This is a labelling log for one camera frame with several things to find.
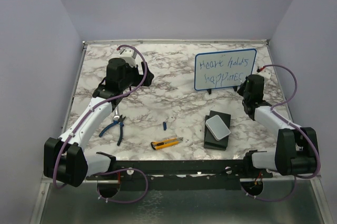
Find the black mounting base rail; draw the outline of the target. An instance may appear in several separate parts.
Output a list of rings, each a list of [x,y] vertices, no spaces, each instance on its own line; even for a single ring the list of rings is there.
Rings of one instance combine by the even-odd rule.
[[[88,177],[98,188],[122,191],[164,190],[239,190],[240,180],[252,182],[258,175],[271,178],[263,169],[256,169],[246,159],[120,161],[109,158],[106,171]]]

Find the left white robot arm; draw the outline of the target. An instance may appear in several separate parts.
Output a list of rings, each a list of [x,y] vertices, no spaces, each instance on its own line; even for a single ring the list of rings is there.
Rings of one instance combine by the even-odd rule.
[[[100,174],[111,179],[116,174],[115,157],[103,152],[86,155],[84,150],[100,124],[119,105],[123,97],[141,86],[149,86],[154,75],[147,62],[136,64],[123,58],[108,61],[106,76],[94,90],[89,105],[77,121],[58,138],[50,137],[44,144],[44,176],[54,183],[78,187],[86,177]]]

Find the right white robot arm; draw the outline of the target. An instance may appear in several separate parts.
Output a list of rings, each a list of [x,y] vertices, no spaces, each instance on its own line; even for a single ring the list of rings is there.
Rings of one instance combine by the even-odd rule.
[[[264,77],[249,75],[237,93],[243,97],[245,113],[276,136],[274,151],[249,151],[242,163],[247,177],[254,177],[261,169],[275,171],[283,176],[305,178],[316,176],[320,168],[316,132],[311,127],[301,127],[280,115],[263,99]]]

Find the grey white eraser case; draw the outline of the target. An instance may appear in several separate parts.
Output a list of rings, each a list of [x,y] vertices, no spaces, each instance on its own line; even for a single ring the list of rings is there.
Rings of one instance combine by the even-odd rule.
[[[219,115],[210,117],[205,124],[216,141],[220,141],[231,134],[230,129]]]

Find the silver wrench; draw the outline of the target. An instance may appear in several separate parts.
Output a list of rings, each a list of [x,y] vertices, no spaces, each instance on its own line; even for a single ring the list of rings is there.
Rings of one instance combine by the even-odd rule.
[[[114,123],[114,122],[118,121],[119,118],[120,118],[119,108],[116,107],[116,108],[114,109],[113,113],[114,113],[114,115],[113,115],[112,122]]]

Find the black box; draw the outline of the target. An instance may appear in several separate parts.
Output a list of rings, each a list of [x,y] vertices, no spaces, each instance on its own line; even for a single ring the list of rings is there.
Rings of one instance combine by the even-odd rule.
[[[204,145],[206,149],[226,150],[229,142],[231,115],[210,111],[205,116]]]

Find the blue framed whiteboard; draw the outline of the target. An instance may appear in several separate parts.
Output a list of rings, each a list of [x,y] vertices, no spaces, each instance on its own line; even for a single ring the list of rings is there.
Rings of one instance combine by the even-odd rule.
[[[239,86],[252,74],[257,50],[239,49],[199,53],[195,56],[194,89],[209,90]]]

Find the yellow utility knife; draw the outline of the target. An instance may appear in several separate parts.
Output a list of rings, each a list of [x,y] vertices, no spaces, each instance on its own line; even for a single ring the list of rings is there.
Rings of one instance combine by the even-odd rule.
[[[174,145],[177,145],[183,141],[183,137],[176,137],[176,138],[171,138],[163,141],[154,141],[151,142],[151,147],[154,150],[159,150],[167,147],[172,147]]]

